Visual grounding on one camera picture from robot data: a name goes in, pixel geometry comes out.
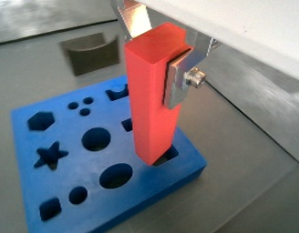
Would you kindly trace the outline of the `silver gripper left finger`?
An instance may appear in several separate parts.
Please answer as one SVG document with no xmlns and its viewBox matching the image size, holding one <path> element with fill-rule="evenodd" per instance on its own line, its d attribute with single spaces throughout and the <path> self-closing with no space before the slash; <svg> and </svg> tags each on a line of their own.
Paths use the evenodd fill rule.
<svg viewBox="0 0 299 233">
<path fill-rule="evenodd" d="M 146 5 L 136 0 L 111 0 L 111 6 L 127 41 L 152 29 Z"/>
</svg>

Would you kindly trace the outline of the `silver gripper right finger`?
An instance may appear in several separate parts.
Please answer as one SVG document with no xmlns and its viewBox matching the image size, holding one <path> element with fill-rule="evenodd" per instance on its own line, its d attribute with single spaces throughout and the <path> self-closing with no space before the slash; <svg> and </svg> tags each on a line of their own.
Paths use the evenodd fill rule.
<svg viewBox="0 0 299 233">
<path fill-rule="evenodd" d="M 215 38 L 191 27 L 186 28 L 186 43 L 190 48 L 168 62 L 164 91 L 164 105 L 168 109 L 174 109 L 183 102 L 190 86 L 203 86 L 207 75 L 198 68 L 198 64 L 219 46 Z"/>
</svg>

